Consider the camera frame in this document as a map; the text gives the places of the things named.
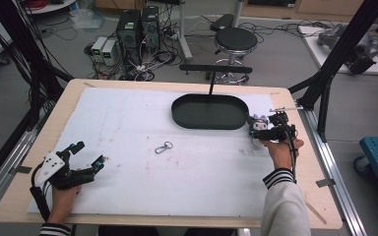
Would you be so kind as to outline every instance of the black tray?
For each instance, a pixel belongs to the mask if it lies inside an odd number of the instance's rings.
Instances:
[[[171,114],[177,125],[187,129],[236,130],[245,125],[249,112],[235,96],[189,93],[174,100]]]

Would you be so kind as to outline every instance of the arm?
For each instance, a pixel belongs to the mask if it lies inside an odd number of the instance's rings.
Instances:
[[[76,195],[82,186],[68,190],[57,190],[52,188],[53,207],[47,222],[43,223],[39,232],[40,236],[67,236],[70,235],[70,228],[65,226],[67,217],[73,209]]]
[[[300,188],[293,183],[291,156],[287,144],[261,141],[269,148],[275,171],[263,181],[269,189],[262,220],[262,235],[311,235],[308,213]],[[303,146],[295,140],[294,146]]]

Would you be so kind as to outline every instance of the striped cuff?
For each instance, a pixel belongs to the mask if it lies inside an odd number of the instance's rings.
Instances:
[[[279,168],[270,173],[263,179],[268,189],[272,186],[279,184],[280,182],[293,182],[292,171],[285,168]]]
[[[63,224],[43,223],[39,236],[68,236],[70,235],[70,228]]]

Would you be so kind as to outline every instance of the sleeve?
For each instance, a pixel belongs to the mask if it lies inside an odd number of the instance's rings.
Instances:
[[[276,169],[264,180],[265,199],[261,235],[311,235],[302,191],[289,169]]]
[[[70,228],[63,224],[43,223],[39,236],[68,236]]]

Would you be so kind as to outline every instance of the black stool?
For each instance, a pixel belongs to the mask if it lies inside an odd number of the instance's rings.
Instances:
[[[215,45],[219,51],[229,54],[228,59],[220,59],[214,65],[220,62],[227,62],[228,66],[233,66],[234,63],[244,66],[240,61],[235,60],[235,56],[245,56],[257,47],[257,37],[254,33],[247,29],[240,28],[225,28],[219,30],[215,37]],[[248,75],[244,75],[242,78],[235,78],[232,73],[225,73],[222,76],[216,77],[216,84],[219,82],[228,84],[238,84],[248,81]]]

